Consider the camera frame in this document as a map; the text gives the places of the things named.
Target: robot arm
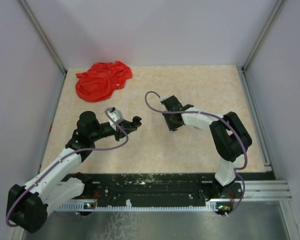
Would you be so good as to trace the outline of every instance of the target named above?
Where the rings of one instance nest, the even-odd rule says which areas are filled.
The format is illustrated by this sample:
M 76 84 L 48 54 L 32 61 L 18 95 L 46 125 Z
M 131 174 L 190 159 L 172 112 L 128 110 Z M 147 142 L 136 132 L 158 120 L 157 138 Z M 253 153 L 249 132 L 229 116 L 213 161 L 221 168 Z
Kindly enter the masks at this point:
M 127 134 L 141 126 L 140 117 L 135 116 L 132 122 L 127 121 L 114 107 L 108 115 Z M 99 123 L 93 112 L 83 112 L 77 122 L 77 129 L 59 156 L 24 186 L 15 184 L 9 190 L 7 218 L 28 232 L 34 233 L 60 205 L 74 197 L 90 193 L 92 180 L 83 173 L 76 173 L 66 182 L 61 180 L 90 155 L 91 149 L 95 148 L 95 141 L 109 136 L 114 136 L 116 141 L 125 137 L 112 121 Z
M 167 123 L 170 131 L 176 131 L 177 128 L 186 125 L 193 126 L 198 129 L 211 131 L 213 141 L 217 152 L 220 155 L 220 164 L 217 172 L 215 173 L 215 184 L 218 186 L 220 195 L 231 187 L 235 182 L 235 168 L 239 167 L 242 162 L 243 150 L 236 139 L 236 137 L 228 134 L 228 128 L 216 118 L 200 112 L 205 112 L 198 109 L 193 105 L 187 104 L 182 106 L 178 99 L 173 95 L 161 101 L 168 112 L 189 112 L 189 113 L 175 113 L 175 114 L 162 114 Z M 234 112 L 229 112 L 225 115 L 214 114 L 224 119 L 239 135 L 245 150 L 252 144 L 252 139 L 239 119 L 238 115 Z

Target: metal frame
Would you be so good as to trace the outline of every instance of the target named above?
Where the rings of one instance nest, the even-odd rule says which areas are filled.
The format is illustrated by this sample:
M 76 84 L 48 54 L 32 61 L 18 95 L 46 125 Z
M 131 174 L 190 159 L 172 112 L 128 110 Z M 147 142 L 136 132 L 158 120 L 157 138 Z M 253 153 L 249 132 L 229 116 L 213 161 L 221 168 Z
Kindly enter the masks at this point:
M 17 0 L 23 9 L 25 15 L 30 20 L 31 24 L 33 25 L 35 31 L 37 32 L 39 38 L 41 39 L 42 43 L 46 47 L 47 51 L 51 55 L 53 61 L 55 64 L 59 67 L 60 71 L 64 74 L 64 79 L 67 73 L 67 70 L 65 69 L 65 66 L 63 62 L 61 61 L 60 56 L 54 49 L 53 45 L 49 41 L 49 38 L 47 37 L 46 33 L 44 32 L 43 28 L 39 24 L 37 18 L 35 17 L 34 13 L 32 12 L 30 6 L 28 5 L 26 0 Z M 266 36 L 268 35 L 271 26 L 277 19 L 278 15 L 280 14 L 283 6 L 284 6 L 285 0 L 278 0 L 274 9 L 272 10 L 268 20 L 266 21 L 266 24 L 260 33 L 258 39 L 256 40 L 247 60 L 244 63 L 244 66 L 238 67 L 238 73 L 240 76 L 240 81 L 242 84 L 242 88 L 244 91 L 245 99 L 247 101 L 247 105 L 249 108 L 249 112 L 252 118 L 254 130 L 257 135 L 258 144 L 260 146 L 260 150 L 263 156 L 264 161 L 264 167 L 266 172 L 272 172 L 276 177 L 277 171 L 276 167 L 274 165 L 273 157 L 271 154 L 271 150 L 269 149 L 269 143 L 266 138 L 266 133 L 264 131 L 262 121 L 260 118 L 260 114 L 258 111 L 258 106 L 256 104 L 256 101 L 253 96 L 253 91 L 251 89 L 251 85 L 249 83 L 249 80 L 247 78 L 247 70 L 249 69 L 249 66 L 251 65 L 253 59 L 255 58 L 258 50 L 262 46 L 262 43 L 264 42 Z M 60 86 L 59 91 L 59 99 L 61 96 L 61 91 L 63 88 L 63 83 Z M 58 102 L 59 99 L 57 99 L 56 104 L 54 106 L 54 112 L 51 116 L 51 122 L 54 119 L 55 113 L 57 111 Z M 46 136 L 46 143 L 48 142 L 49 134 Z M 41 155 L 43 159 L 44 152 L 46 149 L 46 145 L 43 146 Z M 287 181 L 284 180 L 257 180 L 257 181 L 246 181 L 246 192 L 245 197 L 243 201 L 279 201 L 281 210 L 282 210 L 282 217 L 284 219 L 284 222 L 286 224 L 287 232 L 289 234 L 289 237 L 292 240 L 300 240 L 300 219 L 298 217 L 296 208 L 294 206 L 294 203 L 292 201 L 292 196 L 288 187 Z M 9 239 L 22 239 L 24 230 L 20 227 L 15 227 L 10 232 L 10 238 Z
M 65 65 L 63 64 L 63 62 L 61 61 L 61 58 L 58 55 L 57 51 L 55 50 L 55 48 L 53 47 L 53 45 L 49 41 L 49 38 L 47 37 L 47 34 L 45 33 L 45 31 L 43 30 L 43 28 L 39 24 L 36 16 L 32 12 L 32 10 L 31 10 L 29 4 L 27 3 L 27 1 L 26 0 L 17 0 L 17 2 L 20 4 L 24 14 L 29 19 L 29 21 L 32 24 L 34 30 L 36 31 L 38 37 L 40 38 L 43 45 L 45 46 L 45 48 L 49 52 L 49 54 L 52 57 L 55 64 L 58 66 L 58 68 L 60 69 L 60 71 L 63 74 L 67 74 L 67 70 L 65 68 Z
M 254 43 L 254 46 L 242 67 L 243 72 L 246 72 L 248 70 L 249 65 L 251 64 L 252 60 L 256 56 L 259 48 L 262 46 L 262 43 L 264 42 L 266 36 L 268 35 L 268 32 L 270 31 L 271 26 L 274 24 L 275 20 L 277 19 L 278 15 L 280 14 L 285 1 L 286 0 L 277 0 L 268 20 L 266 21 L 259 37 L 257 38 L 256 42 Z

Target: enclosure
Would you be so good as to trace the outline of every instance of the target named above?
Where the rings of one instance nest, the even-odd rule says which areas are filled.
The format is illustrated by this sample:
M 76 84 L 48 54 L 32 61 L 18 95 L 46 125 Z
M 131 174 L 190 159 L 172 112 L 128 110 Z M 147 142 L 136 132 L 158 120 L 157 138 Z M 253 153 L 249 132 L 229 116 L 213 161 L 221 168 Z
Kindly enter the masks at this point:
M 77 73 L 115 61 L 133 73 L 123 89 L 98 103 L 76 95 Z M 115 106 L 143 122 L 125 148 L 93 152 L 73 173 L 210 181 L 220 157 L 209 131 L 169 132 L 147 108 L 147 91 L 238 114 L 252 145 L 236 213 L 52 214 L 34 234 L 5 225 L 9 189 L 58 156 L 83 111 L 104 122 Z M 162 109 L 155 97 L 149 102 Z M 108 137 L 97 146 L 114 144 Z M 0 239 L 248 238 L 300 240 L 300 0 L 0 1 Z

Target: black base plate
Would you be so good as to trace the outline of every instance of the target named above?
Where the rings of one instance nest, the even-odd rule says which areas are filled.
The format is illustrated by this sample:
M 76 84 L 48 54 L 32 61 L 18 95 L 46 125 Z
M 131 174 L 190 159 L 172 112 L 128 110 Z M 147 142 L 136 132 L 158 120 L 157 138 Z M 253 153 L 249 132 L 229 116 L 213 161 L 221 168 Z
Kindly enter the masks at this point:
M 214 173 L 168 174 L 87 174 L 92 178 L 92 191 L 76 199 L 98 198 L 98 207 L 124 207 L 130 200 L 133 207 L 204 207 L 202 192 L 211 188 Z M 245 180 L 273 180 L 272 173 L 242 173 Z M 68 174 L 64 181 L 72 177 Z M 240 183 L 230 191 L 241 196 Z M 228 195 L 212 198 L 229 199 Z

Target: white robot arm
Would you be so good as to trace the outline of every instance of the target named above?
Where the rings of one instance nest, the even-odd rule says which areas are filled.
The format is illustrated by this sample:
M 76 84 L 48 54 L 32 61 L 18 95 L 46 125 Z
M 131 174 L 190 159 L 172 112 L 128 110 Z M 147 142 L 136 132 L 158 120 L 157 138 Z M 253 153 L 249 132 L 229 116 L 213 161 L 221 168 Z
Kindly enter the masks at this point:
M 108 108 L 109 122 L 99 123 L 92 111 L 83 112 L 77 122 L 77 129 L 59 156 L 40 174 L 23 186 L 15 184 L 8 193 L 6 223 L 10 227 L 20 226 L 29 233 L 39 230 L 47 217 L 60 205 L 77 196 L 91 192 L 92 179 L 83 173 L 76 173 L 67 181 L 61 180 L 79 166 L 95 148 L 95 141 L 114 136 L 119 141 L 128 141 L 128 134 L 141 126 L 141 118 L 133 117 L 132 122 L 123 118 L 122 113 Z

